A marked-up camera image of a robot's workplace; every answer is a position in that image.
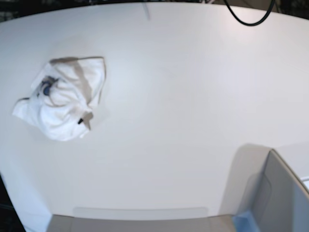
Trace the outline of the white t-shirt with print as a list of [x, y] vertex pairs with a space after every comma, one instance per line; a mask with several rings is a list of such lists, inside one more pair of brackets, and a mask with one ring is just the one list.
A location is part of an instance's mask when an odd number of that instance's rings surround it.
[[52, 59], [32, 82], [31, 96], [19, 99], [12, 114], [51, 140], [83, 137], [90, 132], [105, 80], [103, 57]]

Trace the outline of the grey cardboard box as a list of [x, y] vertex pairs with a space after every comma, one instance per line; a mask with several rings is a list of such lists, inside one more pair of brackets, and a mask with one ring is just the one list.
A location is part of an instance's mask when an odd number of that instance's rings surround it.
[[233, 158], [219, 213], [238, 232], [307, 232], [309, 190], [275, 149], [246, 144]]

